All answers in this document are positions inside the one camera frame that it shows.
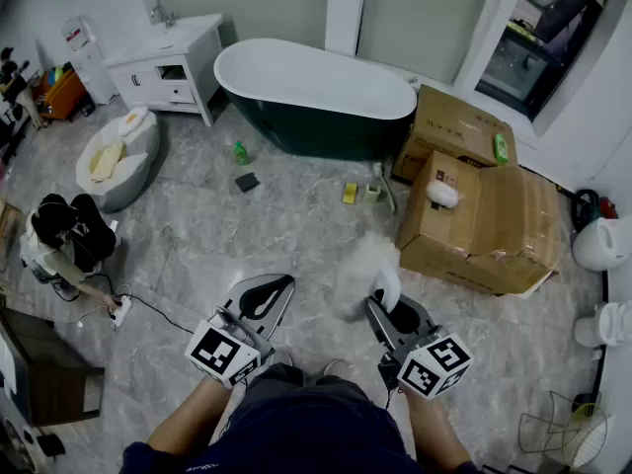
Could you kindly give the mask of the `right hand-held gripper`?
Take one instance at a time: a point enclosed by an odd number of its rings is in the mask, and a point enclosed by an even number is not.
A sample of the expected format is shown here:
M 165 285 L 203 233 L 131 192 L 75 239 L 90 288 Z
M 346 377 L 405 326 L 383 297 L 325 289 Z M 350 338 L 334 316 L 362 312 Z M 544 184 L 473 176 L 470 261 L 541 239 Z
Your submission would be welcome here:
M 473 362 L 457 334 L 435 325 L 427 309 L 404 294 L 388 315 L 373 296 L 365 299 L 364 312 L 388 351 L 377 367 L 389 391 L 403 386 L 433 399 L 455 386 Z

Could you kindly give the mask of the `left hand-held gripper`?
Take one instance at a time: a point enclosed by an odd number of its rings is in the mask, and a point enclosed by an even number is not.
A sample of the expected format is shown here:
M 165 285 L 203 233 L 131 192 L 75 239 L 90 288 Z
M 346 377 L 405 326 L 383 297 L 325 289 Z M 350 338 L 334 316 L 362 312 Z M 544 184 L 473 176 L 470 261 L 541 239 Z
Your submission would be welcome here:
M 216 307 L 197 325 L 185 351 L 187 359 L 226 388 L 245 381 L 273 354 L 267 339 L 280 324 L 294 292 L 295 279 L 288 274 L 237 282 L 222 301 L 224 308 Z

